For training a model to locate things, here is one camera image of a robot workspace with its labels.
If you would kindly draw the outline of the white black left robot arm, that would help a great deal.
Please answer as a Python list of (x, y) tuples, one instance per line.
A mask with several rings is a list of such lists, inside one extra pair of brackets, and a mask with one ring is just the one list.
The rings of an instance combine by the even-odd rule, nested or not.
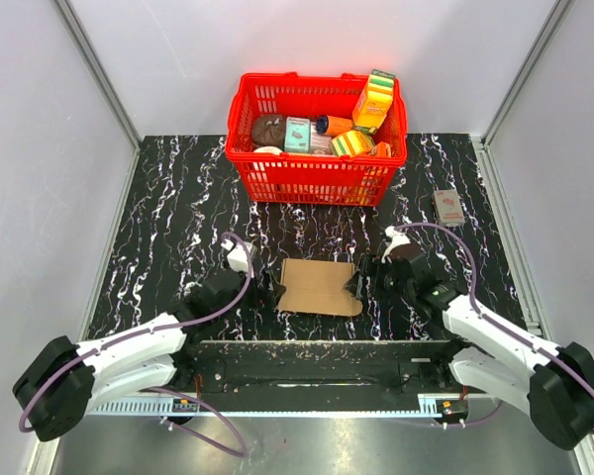
[(270, 273), (221, 270), (151, 321), (99, 339), (52, 339), (18, 378), (12, 393), (19, 429), (40, 441), (72, 430), (93, 410), (134, 392), (189, 388), (193, 365), (182, 359), (200, 331), (239, 308), (274, 307), (286, 289)]

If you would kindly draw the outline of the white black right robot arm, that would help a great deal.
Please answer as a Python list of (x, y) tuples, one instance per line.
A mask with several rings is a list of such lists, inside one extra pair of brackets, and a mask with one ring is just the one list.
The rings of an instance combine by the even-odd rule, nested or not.
[(419, 316), (454, 335), (451, 354), (430, 369), (439, 390), (479, 389), (522, 411), (544, 438), (564, 450), (594, 434), (591, 353), (499, 317), (457, 283), (438, 278), (417, 245), (363, 256), (345, 287), (358, 300), (400, 296)]

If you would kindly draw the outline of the brown cardboard box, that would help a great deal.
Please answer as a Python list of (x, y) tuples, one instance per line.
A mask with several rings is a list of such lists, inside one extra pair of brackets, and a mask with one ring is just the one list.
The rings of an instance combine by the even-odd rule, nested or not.
[(286, 258), (282, 263), (280, 284), (286, 289), (279, 299), (281, 312), (355, 317), (362, 311), (345, 285), (354, 274), (348, 262)]

